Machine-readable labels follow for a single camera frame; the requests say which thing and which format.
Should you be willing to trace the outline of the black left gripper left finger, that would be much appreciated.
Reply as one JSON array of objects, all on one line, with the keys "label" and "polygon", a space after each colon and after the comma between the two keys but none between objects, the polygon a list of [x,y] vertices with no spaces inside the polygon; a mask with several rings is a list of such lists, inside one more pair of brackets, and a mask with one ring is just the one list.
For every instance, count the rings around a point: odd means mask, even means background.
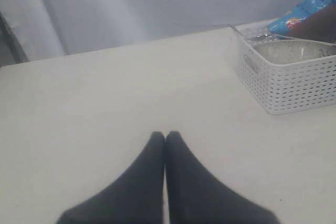
[{"label": "black left gripper left finger", "polygon": [[58,223],[163,223],[165,138],[153,132],[129,168],[104,190],[66,210]]}]

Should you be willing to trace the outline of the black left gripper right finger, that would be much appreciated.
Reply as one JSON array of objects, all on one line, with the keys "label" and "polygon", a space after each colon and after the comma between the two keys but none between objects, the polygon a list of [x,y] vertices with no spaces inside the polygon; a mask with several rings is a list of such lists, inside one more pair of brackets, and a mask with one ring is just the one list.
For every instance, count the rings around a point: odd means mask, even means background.
[{"label": "black left gripper right finger", "polygon": [[165,169],[171,223],[279,223],[273,212],[213,176],[179,132],[166,137]]}]

